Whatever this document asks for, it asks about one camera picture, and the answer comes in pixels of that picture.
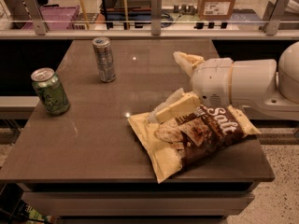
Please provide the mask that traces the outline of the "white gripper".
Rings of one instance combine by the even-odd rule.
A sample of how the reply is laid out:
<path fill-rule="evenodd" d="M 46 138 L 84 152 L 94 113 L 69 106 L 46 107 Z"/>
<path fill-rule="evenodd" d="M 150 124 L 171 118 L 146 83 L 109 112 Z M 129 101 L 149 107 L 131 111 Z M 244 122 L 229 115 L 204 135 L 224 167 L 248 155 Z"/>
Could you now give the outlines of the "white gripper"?
<path fill-rule="evenodd" d="M 180 51 L 175 51 L 173 56 L 180 68 L 192 77 L 192 90 L 198 96 L 193 91 L 185 92 L 182 88 L 176 90 L 149 113 L 149 123 L 164 123 L 188 115 L 201 103 L 205 106 L 230 104 L 229 77 L 233 64 L 230 58 L 205 61 L 202 56 Z"/>

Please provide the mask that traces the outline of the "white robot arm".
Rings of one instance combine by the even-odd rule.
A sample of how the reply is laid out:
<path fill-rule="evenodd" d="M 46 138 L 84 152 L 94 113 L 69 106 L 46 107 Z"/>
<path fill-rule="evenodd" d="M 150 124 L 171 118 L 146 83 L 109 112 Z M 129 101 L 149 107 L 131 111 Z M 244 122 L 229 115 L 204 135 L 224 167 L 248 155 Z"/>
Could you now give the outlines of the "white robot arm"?
<path fill-rule="evenodd" d="M 176 63 L 191 79 L 192 91 L 205 106 L 232 105 L 252 119 L 299 120 L 298 45 L 273 59 L 205 60 L 176 51 Z"/>

